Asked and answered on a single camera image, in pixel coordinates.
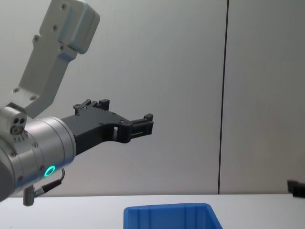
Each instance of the silver cylindrical joint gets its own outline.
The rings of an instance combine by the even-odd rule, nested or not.
[[[22,135],[13,141],[0,139],[0,202],[55,171],[67,166],[76,155],[74,136],[58,118],[48,117],[30,122]]]

